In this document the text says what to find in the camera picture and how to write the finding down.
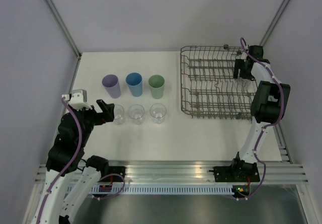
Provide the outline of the purple plastic cup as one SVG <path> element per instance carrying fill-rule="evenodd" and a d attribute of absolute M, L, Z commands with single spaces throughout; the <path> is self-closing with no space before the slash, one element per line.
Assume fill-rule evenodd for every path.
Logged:
<path fill-rule="evenodd" d="M 117 99 L 121 96 L 119 79 L 114 74 L 108 74 L 103 77 L 102 85 L 108 92 L 111 98 Z"/>

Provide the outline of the blue plastic cup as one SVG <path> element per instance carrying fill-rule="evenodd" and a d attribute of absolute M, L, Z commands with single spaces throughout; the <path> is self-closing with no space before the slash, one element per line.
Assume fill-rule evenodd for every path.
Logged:
<path fill-rule="evenodd" d="M 142 76 L 137 72 L 132 72 L 127 75 L 126 83 L 132 96 L 140 97 L 142 95 Z"/>

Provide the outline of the green plastic cup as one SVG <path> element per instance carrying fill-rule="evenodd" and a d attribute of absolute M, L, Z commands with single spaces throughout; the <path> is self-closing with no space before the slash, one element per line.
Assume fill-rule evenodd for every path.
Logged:
<path fill-rule="evenodd" d="M 152 75 L 148 79 L 151 95 L 154 99 L 161 99 L 164 93 L 165 79 L 158 74 Z"/>

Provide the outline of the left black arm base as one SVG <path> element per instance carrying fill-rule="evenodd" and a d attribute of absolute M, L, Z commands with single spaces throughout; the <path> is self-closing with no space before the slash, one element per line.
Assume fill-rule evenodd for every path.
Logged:
<path fill-rule="evenodd" d="M 110 166 L 102 171 L 101 179 L 99 182 L 123 182 L 122 178 L 125 177 L 126 168 L 124 166 Z"/>

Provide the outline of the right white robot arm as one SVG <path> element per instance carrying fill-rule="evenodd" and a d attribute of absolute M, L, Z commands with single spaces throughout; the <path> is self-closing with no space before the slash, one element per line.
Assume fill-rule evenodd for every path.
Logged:
<path fill-rule="evenodd" d="M 258 86 L 251 103 L 252 126 L 238 158 L 254 164 L 266 135 L 284 116 L 291 87 L 274 75 L 262 46 L 243 46 L 243 50 L 247 57 L 235 60 L 233 78 L 256 81 Z"/>

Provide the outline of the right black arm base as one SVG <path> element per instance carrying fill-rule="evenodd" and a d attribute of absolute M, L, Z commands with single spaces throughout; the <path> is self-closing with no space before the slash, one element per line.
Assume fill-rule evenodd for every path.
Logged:
<path fill-rule="evenodd" d="M 257 166 L 232 167 L 216 166 L 210 172 L 213 173 L 217 183 L 236 183 L 236 182 L 260 182 L 260 176 Z"/>

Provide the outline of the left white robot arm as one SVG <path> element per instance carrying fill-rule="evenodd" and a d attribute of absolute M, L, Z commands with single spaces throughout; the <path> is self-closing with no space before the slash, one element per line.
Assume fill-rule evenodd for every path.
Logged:
<path fill-rule="evenodd" d="M 92 156 L 70 193 L 67 188 L 84 155 L 95 126 L 114 121 L 114 104 L 97 100 L 101 112 L 81 101 L 80 109 L 71 100 L 61 100 L 68 110 L 61 118 L 54 145 L 48 153 L 45 184 L 33 223 L 72 223 L 91 187 L 110 176 L 108 160 Z"/>

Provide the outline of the right aluminium frame post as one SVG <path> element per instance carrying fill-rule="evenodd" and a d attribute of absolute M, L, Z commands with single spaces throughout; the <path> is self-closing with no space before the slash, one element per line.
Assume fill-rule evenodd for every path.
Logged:
<path fill-rule="evenodd" d="M 270 36 L 272 35 L 273 31 L 277 27 L 279 21 L 281 20 L 282 16 L 286 12 L 291 1 L 292 0 L 282 0 L 281 1 L 277 11 L 275 12 L 272 20 L 270 21 L 268 28 L 266 29 L 264 35 L 261 37 L 261 40 L 259 42 L 260 46 L 265 46 L 265 44 L 268 42 Z"/>

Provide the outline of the aluminium frame post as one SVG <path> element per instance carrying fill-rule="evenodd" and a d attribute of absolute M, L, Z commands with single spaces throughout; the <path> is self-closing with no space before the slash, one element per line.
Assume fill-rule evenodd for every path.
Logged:
<path fill-rule="evenodd" d="M 265 44 L 268 42 L 270 36 L 272 35 L 273 31 L 277 27 L 279 21 L 281 20 L 282 16 L 286 12 L 291 1 L 292 0 L 282 0 L 281 1 L 277 11 L 275 12 L 272 20 L 270 21 L 268 28 L 266 29 L 264 35 L 261 37 L 261 40 L 259 42 L 260 46 L 265 46 Z"/>
<path fill-rule="evenodd" d="M 72 38 L 63 18 L 61 17 L 55 3 L 53 0 L 44 0 L 46 6 L 48 7 L 48 9 L 50 10 L 54 20 L 56 21 L 58 27 L 60 28 L 63 36 L 65 37 L 68 45 L 70 46 L 70 48 L 72 49 L 74 55 L 76 56 L 77 59 L 81 58 L 82 53 L 80 52 L 80 50 L 78 49 L 74 39 Z"/>

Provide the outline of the left aluminium frame post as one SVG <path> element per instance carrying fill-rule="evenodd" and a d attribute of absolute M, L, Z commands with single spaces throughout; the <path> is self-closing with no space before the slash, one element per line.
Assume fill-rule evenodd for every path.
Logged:
<path fill-rule="evenodd" d="M 81 58 L 82 53 L 80 52 L 80 50 L 78 49 L 74 39 L 72 38 L 63 18 L 61 17 L 55 3 L 53 0 L 44 0 L 46 6 L 48 7 L 48 9 L 50 10 L 54 20 L 56 21 L 58 27 L 60 28 L 63 36 L 65 37 L 68 45 L 70 46 L 70 48 L 72 49 L 74 55 L 76 56 L 77 59 Z"/>

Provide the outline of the aluminium mounting rail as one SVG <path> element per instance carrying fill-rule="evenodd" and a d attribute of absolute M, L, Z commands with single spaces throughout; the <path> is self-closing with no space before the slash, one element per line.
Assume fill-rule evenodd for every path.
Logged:
<path fill-rule="evenodd" d="M 207 185 L 215 182 L 210 170 L 229 166 L 228 161 L 111 161 L 110 166 L 124 166 L 129 184 Z M 308 184 L 301 164 L 267 162 L 264 185 Z"/>

